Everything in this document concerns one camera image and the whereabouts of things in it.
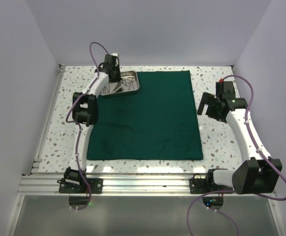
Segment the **stainless steel instrument tray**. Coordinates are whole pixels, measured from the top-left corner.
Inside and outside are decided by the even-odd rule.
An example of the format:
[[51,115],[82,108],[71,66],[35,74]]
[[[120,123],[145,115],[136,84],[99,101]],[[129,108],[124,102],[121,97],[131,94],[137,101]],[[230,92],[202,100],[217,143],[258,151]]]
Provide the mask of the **stainless steel instrument tray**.
[[125,95],[137,92],[139,88],[140,83],[136,71],[123,71],[121,72],[121,80],[118,82],[109,82],[100,92],[100,95]]

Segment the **dark green surgical cloth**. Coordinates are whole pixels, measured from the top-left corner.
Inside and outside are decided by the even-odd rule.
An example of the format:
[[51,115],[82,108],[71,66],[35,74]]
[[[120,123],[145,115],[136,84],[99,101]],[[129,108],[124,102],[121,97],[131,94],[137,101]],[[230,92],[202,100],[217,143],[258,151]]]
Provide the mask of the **dark green surgical cloth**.
[[88,160],[202,160],[189,71],[139,72],[136,92],[98,98]]

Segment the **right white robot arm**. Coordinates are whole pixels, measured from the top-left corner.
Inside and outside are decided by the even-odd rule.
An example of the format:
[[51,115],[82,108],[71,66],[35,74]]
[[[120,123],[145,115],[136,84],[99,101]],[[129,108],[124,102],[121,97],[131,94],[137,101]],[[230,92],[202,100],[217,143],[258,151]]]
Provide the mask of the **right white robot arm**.
[[222,186],[232,188],[237,194],[267,194],[275,189],[282,170],[280,159],[273,159],[263,146],[251,120],[248,104],[237,98],[233,82],[219,80],[216,93],[203,93],[197,114],[206,115],[227,123],[236,139],[242,163],[235,170],[211,169],[204,181],[205,189],[216,193]]

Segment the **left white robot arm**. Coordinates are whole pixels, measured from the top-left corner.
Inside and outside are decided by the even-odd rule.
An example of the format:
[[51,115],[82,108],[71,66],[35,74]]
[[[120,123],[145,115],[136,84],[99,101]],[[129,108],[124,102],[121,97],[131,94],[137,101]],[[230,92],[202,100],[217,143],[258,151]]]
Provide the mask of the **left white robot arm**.
[[72,107],[67,114],[66,122],[76,125],[77,136],[71,162],[64,173],[64,183],[69,183],[76,193],[84,192],[88,186],[87,152],[92,129],[98,121],[97,99],[106,85],[120,80],[119,54],[106,54],[104,62],[99,64],[87,87],[82,92],[73,94]]

